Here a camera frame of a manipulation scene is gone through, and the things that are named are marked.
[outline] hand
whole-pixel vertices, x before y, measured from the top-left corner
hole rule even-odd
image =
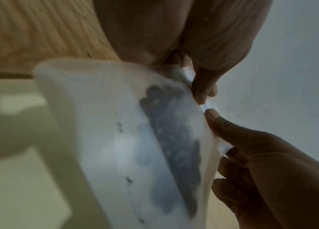
[[[220,161],[226,179],[212,190],[241,229],[318,229],[319,162],[283,139],[206,111],[212,131],[234,146]]]
[[[94,0],[109,42],[123,61],[196,65],[199,104],[216,81],[242,61],[272,0]]]

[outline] frosted bag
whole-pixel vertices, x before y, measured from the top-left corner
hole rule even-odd
[[[205,228],[218,138],[179,66],[62,59],[33,75],[113,229]]]

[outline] wooden board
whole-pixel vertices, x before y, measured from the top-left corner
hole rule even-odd
[[[53,57],[118,60],[91,0],[0,0],[0,73]]]

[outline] white wall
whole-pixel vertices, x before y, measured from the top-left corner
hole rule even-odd
[[[275,0],[249,56],[218,87],[226,118],[319,161],[319,0]]]

